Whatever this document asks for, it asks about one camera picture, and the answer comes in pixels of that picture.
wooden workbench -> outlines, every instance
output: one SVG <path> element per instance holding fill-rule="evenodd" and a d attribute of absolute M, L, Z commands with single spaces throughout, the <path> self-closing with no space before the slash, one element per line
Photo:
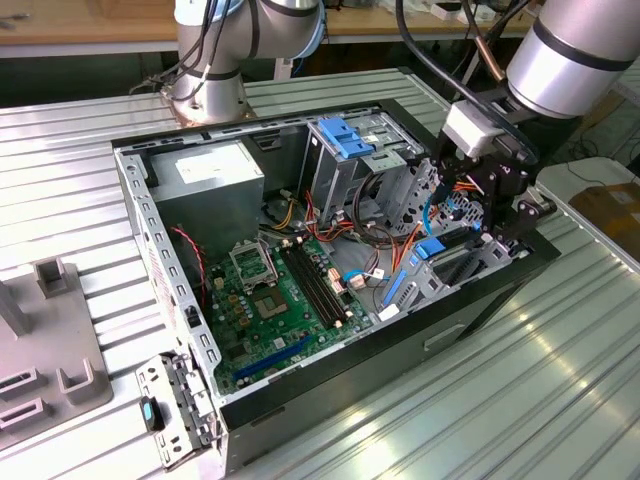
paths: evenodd
<path fill-rule="evenodd" d="M 168 51 L 176 49 L 176 24 L 162 20 L 115 20 L 101 15 L 96 0 L 2 0 L 0 16 L 31 13 L 15 22 L 13 31 L 0 30 L 0 58 Z M 417 40 L 462 38 L 467 25 L 444 22 L 431 14 L 407 20 Z M 522 37 L 533 19 L 521 14 L 504 36 Z M 395 17 L 382 8 L 328 11 L 330 43 L 400 41 Z"/>

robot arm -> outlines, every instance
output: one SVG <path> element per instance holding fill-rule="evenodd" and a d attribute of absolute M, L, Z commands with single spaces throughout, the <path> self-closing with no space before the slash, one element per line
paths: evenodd
<path fill-rule="evenodd" d="M 175 18 L 183 66 L 166 94 L 183 119 L 198 124 L 247 112 L 242 60 L 306 57 L 325 27 L 320 0 L 176 0 Z"/>
<path fill-rule="evenodd" d="M 476 94 L 527 136 L 537 158 L 523 155 L 523 145 L 474 102 L 456 102 L 432 158 L 441 178 L 432 202 L 444 201 L 458 180 L 475 183 L 484 204 L 482 229 L 499 241 L 555 211 L 528 187 L 580 125 L 580 116 L 640 54 L 638 20 L 637 0 L 547 1 L 509 64 L 506 81 Z M 514 212 L 513 200 L 527 190 L 530 198 L 522 198 Z"/>

gray plastic holder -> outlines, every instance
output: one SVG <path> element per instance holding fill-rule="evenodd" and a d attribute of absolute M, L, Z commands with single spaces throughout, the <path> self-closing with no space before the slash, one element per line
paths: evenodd
<path fill-rule="evenodd" d="M 0 282 L 0 450 L 113 397 L 75 266 L 33 267 Z"/>

yellow wire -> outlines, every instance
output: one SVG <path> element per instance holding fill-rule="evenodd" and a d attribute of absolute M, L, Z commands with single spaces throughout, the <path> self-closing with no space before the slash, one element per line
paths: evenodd
<path fill-rule="evenodd" d="M 282 230 L 287 225 L 289 225 L 289 222 L 291 221 L 291 217 L 293 217 L 293 202 L 291 200 L 289 200 L 289 211 L 287 212 L 287 216 L 285 217 L 285 219 L 282 222 L 280 222 L 278 225 L 276 225 L 273 228 L 275 230 Z"/>

green circuit board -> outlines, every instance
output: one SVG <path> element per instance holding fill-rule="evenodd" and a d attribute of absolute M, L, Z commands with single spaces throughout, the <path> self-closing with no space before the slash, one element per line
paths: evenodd
<path fill-rule="evenodd" d="M 332 264 L 319 243 L 315 239 L 307 240 L 300 249 L 316 267 L 316 272 L 309 275 L 318 275 L 317 278 L 329 285 L 326 271 Z M 348 293 L 334 294 L 342 309 L 349 312 L 348 320 L 339 328 L 327 326 L 287 267 L 285 251 L 276 247 L 269 252 L 277 270 L 277 285 L 261 285 L 251 294 L 243 291 L 240 275 L 230 257 L 207 272 L 212 285 L 216 279 L 218 282 L 213 289 L 214 303 L 208 323 L 222 353 L 222 362 L 214 376 L 224 394 L 276 374 L 371 326 L 366 311 Z M 254 273 L 259 268 L 253 265 L 252 270 Z M 261 361 L 266 361 L 268 367 L 259 368 Z M 247 367 L 254 370 L 239 377 Z"/>

